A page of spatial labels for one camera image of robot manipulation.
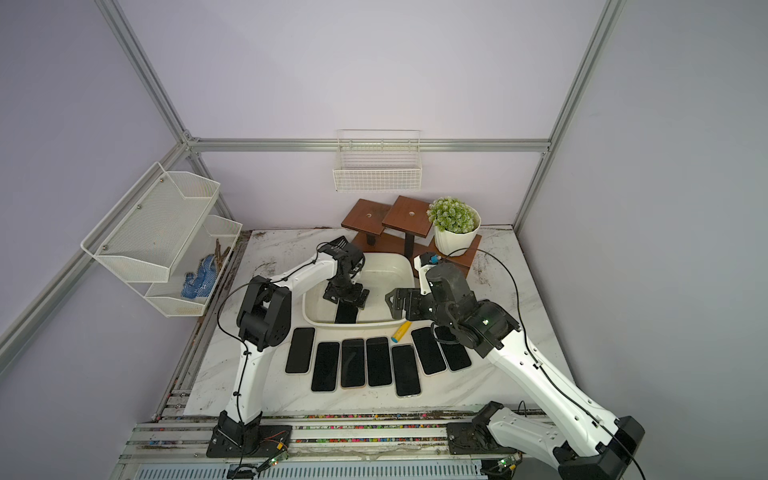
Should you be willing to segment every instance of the lavender wall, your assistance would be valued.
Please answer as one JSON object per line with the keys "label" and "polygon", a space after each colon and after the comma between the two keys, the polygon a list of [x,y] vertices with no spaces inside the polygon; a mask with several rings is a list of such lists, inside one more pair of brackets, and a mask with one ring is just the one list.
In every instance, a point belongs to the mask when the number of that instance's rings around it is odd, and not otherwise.
{"label": "lavender wall", "polygon": [[[359,198],[391,204],[397,193],[340,193],[336,154],[207,152],[204,160],[246,228],[338,227]],[[422,190],[431,201],[451,194],[472,205],[484,224],[511,223],[531,181],[536,153],[426,153]]]}
{"label": "lavender wall", "polygon": [[766,477],[767,25],[765,2],[630,0],[522,228],[649,480]]}
{"label": "lavender wall", "polygon": [[[0,330],[173,144],[95,3],[0,2]],[[0,382],[0,476],[107,478],[193,322],[93,266]]]}
{"label": "lavender wall", "polygon": [[121,0],[192,134],[245,138],[549,137],[604,3]]}

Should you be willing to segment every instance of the yellow stick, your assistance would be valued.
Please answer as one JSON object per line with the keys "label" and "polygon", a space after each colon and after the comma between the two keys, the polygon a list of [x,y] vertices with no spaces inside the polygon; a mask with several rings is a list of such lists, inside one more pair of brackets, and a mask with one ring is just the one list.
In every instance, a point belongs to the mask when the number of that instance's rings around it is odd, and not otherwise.
{"label": "yellow stick", "polygon": [[395,335],[392,335],[392,341],[394,343],[399,342],[402,336],[406,334],[409,328],[411,328],[410,322],[406,321],[405,323],[403,323],[400,326],[400,328],[397,329],[397,331],[395,332]]}

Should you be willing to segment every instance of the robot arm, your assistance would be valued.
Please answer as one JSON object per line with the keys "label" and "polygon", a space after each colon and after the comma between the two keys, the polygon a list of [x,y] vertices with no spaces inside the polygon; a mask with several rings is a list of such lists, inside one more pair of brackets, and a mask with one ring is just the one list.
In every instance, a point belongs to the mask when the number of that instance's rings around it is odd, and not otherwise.
{"label": "robot arm", "polygon": [[[334,303],[365,306],[369,291],[354,276],[365,264],[362,251],[339,237],[322,245],[317,255],[291,271],[269,279],[255,276],[245,292],[237,315],[240,364],[234,392],[209,445],[209,457],[233,457],[241,452],[253,454],[264,432],[260,432],[261,399],[266,375],[275,349],[288,336],[291,327],[292,298],[303,295],[318,283],[327,281],[323,298]],[[289,426],[281,427],[290,430]]]}
{"label": "robot arm", "polygon": [[447,326],[463,346],[507,373],[555,423],[552,427],[490,402],[472,422],[478,453],[511,447],[557,468],[562,478],[620,478],[644,436],[642,426],[630,416],[617,418],[584,394],[506,310],[490,300],[477,301],[454,264],[425,253],[414,266],[421,288],[395,289],[386,296],[393,317],[402,318],[405,311],[406,319]]}

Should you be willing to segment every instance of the wire basket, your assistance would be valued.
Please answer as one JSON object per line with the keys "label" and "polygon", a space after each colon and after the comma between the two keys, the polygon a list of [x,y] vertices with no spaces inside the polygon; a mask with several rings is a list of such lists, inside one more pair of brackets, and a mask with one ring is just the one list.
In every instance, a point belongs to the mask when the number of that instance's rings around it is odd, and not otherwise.
{"label": "wire basket", "polygon": [[[356,134],[368,138],[344,138]],[[417,130],[342,130],[333,180],[339,192],[406,192],[422,189]]]}
{"label": "wire basket", "polygon": [[125,283],[167,282],[219,196],[218,182],[159,164],[150,170],[158,168],[158,178],[105,240],[90,250],[91,232],[81,243]]}
{"label": "wire basket", "polygon": [[217,271],[216,281],[206,296],[186,298],[182,296],[187,272],[195,274],[200,261],[211,255],[216,249],[216,240],[219,240],[222,253],[230,248],[227,258],[223,262],[227,264],[235,247],[242,223],[234,222],[217,215],[208,215],[203,222],[203,227],[194,236],[190,246],[178,262],[178,267],[167,282],[152,283],[143,297],[165,316],[201,316],[210,302],[210,298],[216,291],[216,286],[221,280],[222,270]]}

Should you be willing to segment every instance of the white plastic tub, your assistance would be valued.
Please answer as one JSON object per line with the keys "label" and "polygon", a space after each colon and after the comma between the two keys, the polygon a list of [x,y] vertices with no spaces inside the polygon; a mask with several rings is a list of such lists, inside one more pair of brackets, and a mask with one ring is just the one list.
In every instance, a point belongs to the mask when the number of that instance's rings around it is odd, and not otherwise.
{"label": "white plastic tub", "polygon": [[355,280],[370,290],[366,308],[357,314],[357,323],[334,323],[337,305],[323,298],[327,282],[315,285],[302,298],[304,319],[314,326],[332,328],[375,328],[397,326],[405,319],[394,320],[384,296],[395,288],[413,288],[413,271],[407,258],[397,253],[366,253],[366,265]]}

